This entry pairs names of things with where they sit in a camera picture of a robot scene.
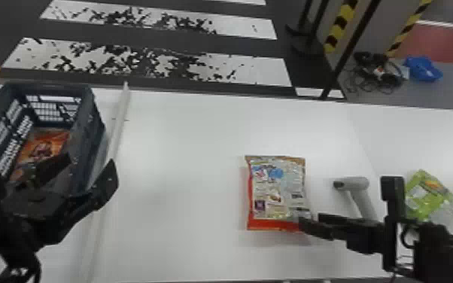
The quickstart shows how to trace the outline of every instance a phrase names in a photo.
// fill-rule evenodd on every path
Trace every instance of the black pole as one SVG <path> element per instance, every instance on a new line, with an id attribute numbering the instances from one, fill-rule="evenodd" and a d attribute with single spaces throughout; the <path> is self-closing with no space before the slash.
<path id="1" fill-rule="evenodd" d="M 318 33 L 318 29 L 320 28 L 321 21 L 325 15 L 325 11 L 327 10 L 329 3 L 330 0 L 321 0 L 320 7 L 316 13 L 315 21 L 309 30 L 309 34 L 307 34 L 307 38 L 296 38 L 296 40 L 293 41 L 291 47 L 300 56 L 315 57 L 323 55 L 323 45 L 321 45 L 321 43 L 317 40 L 316 34 Z"/>
<path id="2" fill-rule="evenodd" d="M 289 23 L 286 24 L 286 30 L 293 36 L 304 36 L 309 34 L 309 21 L 307 20 L 307 16 L 309 15 L 309 11 L 311 10 L 312 0 L 306 0 L 304 4 L 304 8 L 300 13 L 300 17 L 298 22 L 292 19 Z"/>
<path id="3" fill-rule="evenodd" d="M 308 45 L 310 45 L 316 38 L 316 33 L 318 32 L 318 29 L 320 28 L 321 21 L 323 19 L 323 15 L 325 15 L 325 10 L 327 9 L 327 6 L 328 6 L 328 2 L 330 2 L 330 0 L 321 0 L 320 7 L 318 8 L 318 13 L 316 14 L 315 22 L 312 24 L 311 32 L 309 33 L 309 36 L 307 37 Z"/>
<path id="4" fill-rule="evenodd" d="M 348 46 L 344 50 L 344 53 L 341 56 L 341 59 L 337 63 L 336 68 L 333 70 L 333 77 L 332 80 L 328 83 L 327 87 L 323 90 L 320 96 L 320 100 L 325 100 L 328 98 L 328 95 L 330 94 L 330 91 L 332 91 L 332 88 L 337 82 L 337 79 L 339 78 L 339 75 L 341 74 L 342 70 L 346 66 L 346 63 L 349 60 L 349 57 L 352 55 L 355 47 L 358 44 L 358 41 L 360 40 L 360 37 L 362 36 L 363 32 L 365 31 L 365 28 L 369 24 L 370 20 L 372 19 L 372 16 L 374 16 L 375 10 L 378 8 L 379 3 L 381 3 L 381 0 L 372 0 L 369 4 L 369 7 L 367 7 L 367 10 L 365 11 L 365 14 L 362 17 L 362 20 L 358 24 L 357 29 L 354 31 L 353 37 L 351 37 L 351 40 L 348 43 Z"/>
<path id="5" fill-rule="evenodd" d="M 300 14 L 299 18 L 299 29 L 303 28 L 307 21 L 307 16 L 309 15 L 309 10 L 311 10 L 312 0 L 307 0 L 304 5 L 304 10 Z"/>

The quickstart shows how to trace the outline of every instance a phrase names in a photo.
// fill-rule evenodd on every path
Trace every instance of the orange snack bag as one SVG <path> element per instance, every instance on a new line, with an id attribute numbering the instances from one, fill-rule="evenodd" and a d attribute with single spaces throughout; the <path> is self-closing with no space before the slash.
<path id="1" fill-rule="evenodd" d="M 299 218 L 312 218 L 304 188 L 306 160 L 271 156 L 245 159 L 250 170 L 248 230 L 299 231 Z"/>

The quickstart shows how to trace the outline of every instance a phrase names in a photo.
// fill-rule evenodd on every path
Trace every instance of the item inside basket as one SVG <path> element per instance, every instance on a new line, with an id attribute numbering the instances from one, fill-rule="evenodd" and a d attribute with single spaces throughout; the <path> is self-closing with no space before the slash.
<path id="1" fill-rule="evenodd" d="M 67 142 L 70 131 L 59 128 L 34 128 L 17 158 L 9 182 L 16 181 L 23 175 L 24 169 L 60 154 Z"/>

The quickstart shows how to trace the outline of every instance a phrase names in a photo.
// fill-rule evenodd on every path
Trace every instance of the red floor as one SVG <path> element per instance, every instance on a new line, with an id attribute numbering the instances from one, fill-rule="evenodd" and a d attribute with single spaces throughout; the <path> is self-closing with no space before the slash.
<path id="1" fill-rule="evenodd" d="M 436 62 L 453 63 L 453 29 L 417 24 L 395 57 L 420 55 Z"/>

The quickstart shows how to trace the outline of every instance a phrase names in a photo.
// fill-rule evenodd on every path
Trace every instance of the green snack bag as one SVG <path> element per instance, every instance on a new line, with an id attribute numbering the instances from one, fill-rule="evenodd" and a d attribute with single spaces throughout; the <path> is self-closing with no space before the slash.
<path id="1" fill-rule="evenodd" d="M 453 220 L 453 193 L 420 169 L 406 184 L 406 212 L 408 218 L 449 224 Z"/>

